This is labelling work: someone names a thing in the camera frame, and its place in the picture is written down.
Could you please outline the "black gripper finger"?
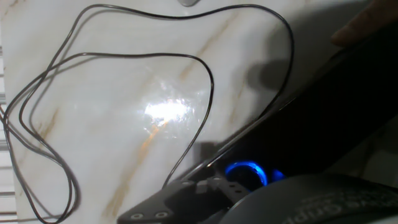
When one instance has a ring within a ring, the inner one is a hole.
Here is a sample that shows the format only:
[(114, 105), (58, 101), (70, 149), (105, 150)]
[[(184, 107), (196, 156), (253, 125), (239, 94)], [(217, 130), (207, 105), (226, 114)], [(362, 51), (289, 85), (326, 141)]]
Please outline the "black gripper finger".
[(118, 224), (219, 223), (249, 191), (237, 182), (210, 177), (176, 181), (123, 213)]

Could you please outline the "person left hand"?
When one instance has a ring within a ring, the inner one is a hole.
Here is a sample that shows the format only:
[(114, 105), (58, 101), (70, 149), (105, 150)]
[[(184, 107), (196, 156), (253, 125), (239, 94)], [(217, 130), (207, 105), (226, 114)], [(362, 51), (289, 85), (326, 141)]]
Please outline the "person left hand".
[(339, 47), (348, 47), (395, 21), (397, 0), (373, 0), (347, 25), (332, 35), (331, 43)]

